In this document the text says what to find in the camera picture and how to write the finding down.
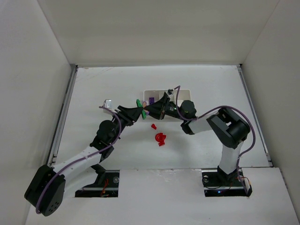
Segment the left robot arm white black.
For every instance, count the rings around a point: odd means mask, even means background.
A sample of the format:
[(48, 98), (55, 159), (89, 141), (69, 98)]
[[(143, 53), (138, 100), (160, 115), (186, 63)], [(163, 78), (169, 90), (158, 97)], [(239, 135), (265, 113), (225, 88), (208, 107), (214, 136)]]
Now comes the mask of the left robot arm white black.
[(45, 217), (53, 214), (62, 203), (67, 182), (105, 160), (114, 150), (113, 146), (124, 128), (137, 122), (143, 111), (141, 106), (118, 106), (116, 111), (102, 109), (111, 113), (112, 119), (99, 124), (96, 136), (86, 149), (60, 164), (42, 165), (36, 171), (24, 198), (35, 207), (37, 214)]

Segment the purple lego brick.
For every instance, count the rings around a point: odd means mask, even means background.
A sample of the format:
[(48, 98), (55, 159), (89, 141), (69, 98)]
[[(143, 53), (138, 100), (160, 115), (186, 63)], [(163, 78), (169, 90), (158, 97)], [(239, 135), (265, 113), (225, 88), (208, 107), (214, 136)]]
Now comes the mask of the purple lego brick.
[(149, 104), (152, 105), (155, 103), (155, 98), (154, 97), (150, 97), (149, 98)]

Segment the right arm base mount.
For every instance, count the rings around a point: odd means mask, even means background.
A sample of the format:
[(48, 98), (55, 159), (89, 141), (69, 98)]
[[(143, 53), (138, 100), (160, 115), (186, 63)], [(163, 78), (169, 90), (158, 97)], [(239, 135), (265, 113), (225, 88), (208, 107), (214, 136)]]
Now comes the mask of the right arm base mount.
[(250, 197), (253, 189), (250, 180), (239, 169), (226, 178), (218, 169), (202, 170), (202, 184), (205, 197)]

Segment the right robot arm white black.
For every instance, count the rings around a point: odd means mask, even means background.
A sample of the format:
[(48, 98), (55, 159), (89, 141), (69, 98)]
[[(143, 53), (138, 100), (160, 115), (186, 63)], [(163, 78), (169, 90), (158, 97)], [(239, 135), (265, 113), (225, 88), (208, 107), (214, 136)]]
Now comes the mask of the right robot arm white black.
[(166, 115), (182, 120), (181, 128), (187, 135), (212, 130), (222, 143), (221, 161), (217, 167), (219, 179), (231, 183), (238, 177), (237, 161), (243, 142), (250, 132), (250, 126), (228, 107), (221, 107), (216, 113), (196, 117), (192, 101), (184, 100), (180, 106), (165, 93), (157, 102), (144, 108), (149, 116), (162, 120)]

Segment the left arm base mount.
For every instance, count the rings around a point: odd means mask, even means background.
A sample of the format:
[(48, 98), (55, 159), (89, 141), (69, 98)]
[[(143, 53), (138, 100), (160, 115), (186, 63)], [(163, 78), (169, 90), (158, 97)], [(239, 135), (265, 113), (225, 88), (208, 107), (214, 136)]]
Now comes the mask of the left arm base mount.
[(120, 170), (106, 170), (101, 165), (91, 167), (97, 174), (92, 183), (75, 192), (77, 198), (115, 198), (119, 195)]

